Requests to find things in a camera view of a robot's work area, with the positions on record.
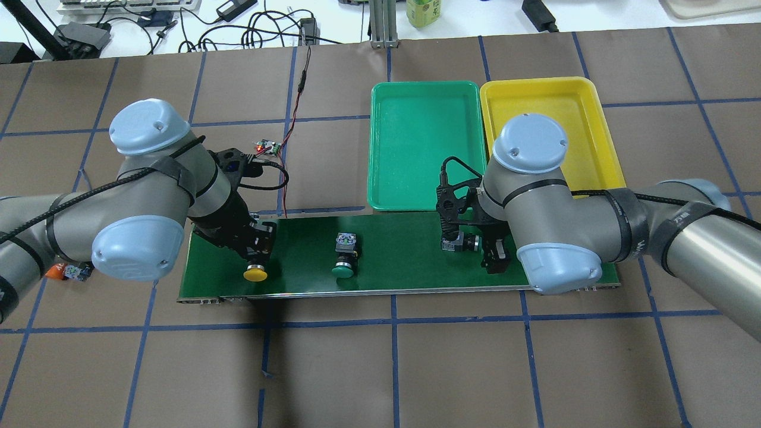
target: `white keyboard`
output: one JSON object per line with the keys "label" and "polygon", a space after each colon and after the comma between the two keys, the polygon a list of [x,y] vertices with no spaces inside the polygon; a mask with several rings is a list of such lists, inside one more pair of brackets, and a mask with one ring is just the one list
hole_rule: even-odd
{"label": "white keyboard", "polygon": [[[102,15],[105,7],[112,0],[60,0],[58,13],[63,15]],[[201,4],[201,0],[122,0],[121,4],[135,13],[150,11],[179,11],[180,8],[195,11]],[[125,14],[119,3],[114,3],[108,8],[106,15]]]}

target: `small circuit board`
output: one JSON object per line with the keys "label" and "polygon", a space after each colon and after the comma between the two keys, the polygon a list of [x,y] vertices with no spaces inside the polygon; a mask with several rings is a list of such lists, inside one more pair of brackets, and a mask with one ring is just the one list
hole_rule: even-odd
{"label": "small circuit board", "polygon": [[256,143],[256,155],[277,156],[282,144],[272,140],[263,139]]}

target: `orange object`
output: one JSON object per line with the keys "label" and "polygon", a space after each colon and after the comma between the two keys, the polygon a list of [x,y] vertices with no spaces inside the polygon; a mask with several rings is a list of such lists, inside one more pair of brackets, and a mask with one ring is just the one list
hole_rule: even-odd
{"label": "orange object", "polygon": [[66,279],[63,276],[63,270],[66,268],[65,263],[57,263],[54,264],[53,267],[51,267],[48,272],[45,274],[45,277],[47,279],[57,279],[58,281],[63,281]]}

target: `green board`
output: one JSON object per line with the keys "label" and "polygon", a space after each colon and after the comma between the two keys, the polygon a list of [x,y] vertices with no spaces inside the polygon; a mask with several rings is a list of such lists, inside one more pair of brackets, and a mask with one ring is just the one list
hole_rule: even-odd
{"label": "green board", "polygon": [[[517,259],[507,272],[489,275],[480,266],[480,253],[442,251],[436,212],[275,222],[275,249],[266,267],[269,277],[261,283],[243,278],[246,262],[236,253],[191,235],[177,301],[529,289]],[[330,272],[336,263],[339,232],[355,233],[361,243],[357,273],[352,278],[337,279]],[[511,239],[505,246],[514,255]],[[605,285],[619,285],[612,264],[603,265],[600,286]]]}

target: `yellow tray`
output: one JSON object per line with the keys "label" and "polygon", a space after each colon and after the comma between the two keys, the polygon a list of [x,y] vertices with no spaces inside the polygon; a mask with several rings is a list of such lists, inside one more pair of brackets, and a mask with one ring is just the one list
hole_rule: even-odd
{"label": "yellow tray", "polygon": [[490,81],[481,87],[487,152],[508,120],[522,113],[552,117],[568,134],[560,169],[572,190],[625,187],[621,165],[591,81],[581,77]]}

